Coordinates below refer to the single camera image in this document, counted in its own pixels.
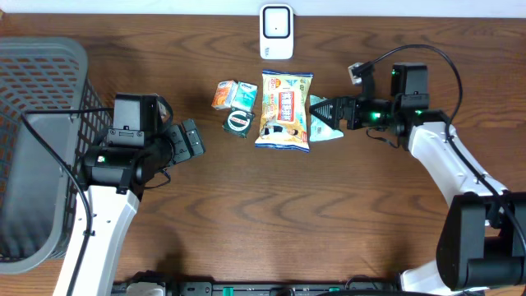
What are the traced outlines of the mint green pack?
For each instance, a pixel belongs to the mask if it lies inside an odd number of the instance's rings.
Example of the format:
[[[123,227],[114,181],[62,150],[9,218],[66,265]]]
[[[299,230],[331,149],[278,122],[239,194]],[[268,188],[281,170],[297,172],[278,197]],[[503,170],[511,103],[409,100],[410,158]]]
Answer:
[[[311,116],[311,135],[309,140],[313,141],[329,141],[344,136],[344,133],[340,130],[330,128],[327,124],[323,123],[319,118]]]

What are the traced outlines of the yellow snack bag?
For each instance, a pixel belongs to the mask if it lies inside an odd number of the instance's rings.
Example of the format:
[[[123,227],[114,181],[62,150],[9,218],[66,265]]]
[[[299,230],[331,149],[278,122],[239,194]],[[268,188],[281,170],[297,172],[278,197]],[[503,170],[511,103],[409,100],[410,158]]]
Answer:
[[[308,153],[306,101],[311,72],[262,71],[262,113],[257,148]]]

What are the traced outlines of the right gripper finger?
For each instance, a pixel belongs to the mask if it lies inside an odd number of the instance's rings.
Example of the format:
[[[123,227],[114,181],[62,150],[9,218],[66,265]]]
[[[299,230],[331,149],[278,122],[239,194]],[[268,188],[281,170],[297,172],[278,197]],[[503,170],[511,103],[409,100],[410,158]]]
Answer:
[[[326,97],[318,97],[318,96],[310,97],[311,106],[312,107],[315,106],[316,108],[318,108],[319,106],[324,106],[324,105],[339,105],[340,101],[341,101],[340,97],[336,97],[332,99],[329,99]]]
[[[315,104],[309,108],[309,113],[331,129],[339,130],[339,123],[342,119],[340,116],[340,107],[334,104]]]

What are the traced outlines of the orange small carton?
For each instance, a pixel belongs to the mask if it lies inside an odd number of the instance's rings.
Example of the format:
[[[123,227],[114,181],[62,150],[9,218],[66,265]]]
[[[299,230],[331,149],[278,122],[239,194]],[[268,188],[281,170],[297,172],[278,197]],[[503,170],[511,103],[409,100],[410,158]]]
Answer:
[[[236,81],[221,81],[217,86],[211,106],[214,109],[230,109],[237,90]]]

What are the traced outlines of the round tape roll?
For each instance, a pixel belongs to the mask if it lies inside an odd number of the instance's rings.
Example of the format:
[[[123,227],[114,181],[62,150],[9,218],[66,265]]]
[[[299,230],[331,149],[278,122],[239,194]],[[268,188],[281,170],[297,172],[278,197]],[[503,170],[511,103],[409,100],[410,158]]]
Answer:
[[[223,123],[223,129],[235,136],[246,138],[251,129],[255,114],[242,109],[231,108]]]

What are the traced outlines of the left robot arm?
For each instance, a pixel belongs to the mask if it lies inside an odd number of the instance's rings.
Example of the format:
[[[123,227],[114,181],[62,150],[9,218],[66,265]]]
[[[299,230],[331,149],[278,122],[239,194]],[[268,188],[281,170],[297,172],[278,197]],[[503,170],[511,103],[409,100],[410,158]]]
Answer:
[[[148,182],[205,153],[196,123],[157,94],[118,94],[113,124],[81,157],[76,217],[56,295],[108,295]]]

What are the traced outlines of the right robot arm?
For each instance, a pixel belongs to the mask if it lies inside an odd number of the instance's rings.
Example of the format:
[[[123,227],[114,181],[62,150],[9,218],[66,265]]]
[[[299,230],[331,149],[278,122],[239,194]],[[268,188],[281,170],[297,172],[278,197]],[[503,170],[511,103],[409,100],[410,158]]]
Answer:
[[[362,93],[325,99],[310,114],[332,129],[393,132],[440,189],[449,207],[435,259],[399,276],[404,292],[458,295],[525,282],[525,195],[496,181],[469,153],[449,117],[429,107],[427,66],[399,62],[391,99],[375,98],[371,64],[349,75]]]

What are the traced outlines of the teal small carton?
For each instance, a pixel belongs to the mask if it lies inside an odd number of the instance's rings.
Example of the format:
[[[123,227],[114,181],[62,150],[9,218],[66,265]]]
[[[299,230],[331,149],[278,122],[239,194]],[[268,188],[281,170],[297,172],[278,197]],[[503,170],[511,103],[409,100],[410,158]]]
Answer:
[[[257,90],[258,87],[256,85],[241,81],[238,82],[238,89],[231,103],[231,107],[251,112],[256,102]]]

